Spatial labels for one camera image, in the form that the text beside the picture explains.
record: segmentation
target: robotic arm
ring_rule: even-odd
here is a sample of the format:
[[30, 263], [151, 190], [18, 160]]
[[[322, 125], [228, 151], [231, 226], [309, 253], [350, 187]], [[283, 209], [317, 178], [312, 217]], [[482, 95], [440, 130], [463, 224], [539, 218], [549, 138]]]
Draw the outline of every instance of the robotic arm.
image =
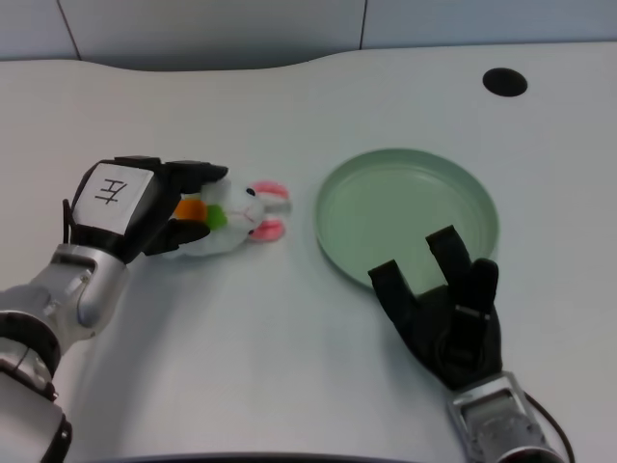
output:
[[3, 461], [63, 461], [71, 426], [52, 378], [78, 340], [114, 313], [142, 251], [159, 254], [209, 234], [203, 222], [169, 220], [181, 194], [197, 193], [227, 168], [156, 158], [101, 161], [64, 202], [64, 243], [28, 285], [0, 292], [0, 454]]

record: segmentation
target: round green dish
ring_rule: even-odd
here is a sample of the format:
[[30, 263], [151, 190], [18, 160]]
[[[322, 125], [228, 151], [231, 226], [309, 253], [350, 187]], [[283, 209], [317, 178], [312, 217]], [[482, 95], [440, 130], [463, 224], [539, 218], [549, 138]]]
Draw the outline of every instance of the round green dish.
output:
[[370, 286], [366, 272], [396, 259], [414, 292], [444, 283], [425, 237], [453, 225], [472, 259], [494, 256], [495, 205], [456, 164], [418, 150], [378, 150], [350, 159], [317, 196], [315, 231], [343, 273]]

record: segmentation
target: stuffed bunny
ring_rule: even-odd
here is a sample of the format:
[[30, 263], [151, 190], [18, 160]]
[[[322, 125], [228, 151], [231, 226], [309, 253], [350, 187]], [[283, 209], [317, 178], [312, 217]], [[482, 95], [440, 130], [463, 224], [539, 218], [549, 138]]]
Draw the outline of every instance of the stuffed bunny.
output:
[[198, 241], [181, 244], [179, 249], [163, 256], [226, 253], [247, 238], [275, 241], [283, 235], [284, 224], [279, 219], [266, 219], [266, 212], [287, 204], [287, 189], [274, 181], [259, 181], [246, 186], [223, 178], [208, 183], [200, 193], [184, 196], [173, 218], [203, 220], [210, 228], [210, 234]]

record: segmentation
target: table surface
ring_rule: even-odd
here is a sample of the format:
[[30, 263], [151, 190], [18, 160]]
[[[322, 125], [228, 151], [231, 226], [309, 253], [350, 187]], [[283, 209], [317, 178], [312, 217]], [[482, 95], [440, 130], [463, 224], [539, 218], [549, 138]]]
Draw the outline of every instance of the table surface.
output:
[[[528, 91], [487, 92], [490, 68]], [[223, 258], [139, 258], [116, 315], [57, 373], [72, 460], [311, 451], [462, 462], [443, 389], [369, 292], [314, 239], [322, 179], [358, 153], [427, 150], [500, 215], [505, 367], [609, 461], [617, 401], [617, 44], [366, 50], [288, 68], [148, 73], [0, 64], [0, 281], [29, 281], [61, 239], [61, 199], [97, 160], [197, 159], [289, 185], [277, 243]]]

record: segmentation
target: gray wall panel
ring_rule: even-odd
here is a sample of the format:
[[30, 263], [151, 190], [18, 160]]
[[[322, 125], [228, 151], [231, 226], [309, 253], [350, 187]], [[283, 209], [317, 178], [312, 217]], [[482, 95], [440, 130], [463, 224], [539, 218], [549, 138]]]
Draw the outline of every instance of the gray wall panel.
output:
[[0, 60], [75, 59], [56, 0], [0, 0]]
[[614, 40], [616, 0], [368, 0], [362, 47]]
[[363, 0], [61, 0], [82, 59], [266, 68], [358, 49]]

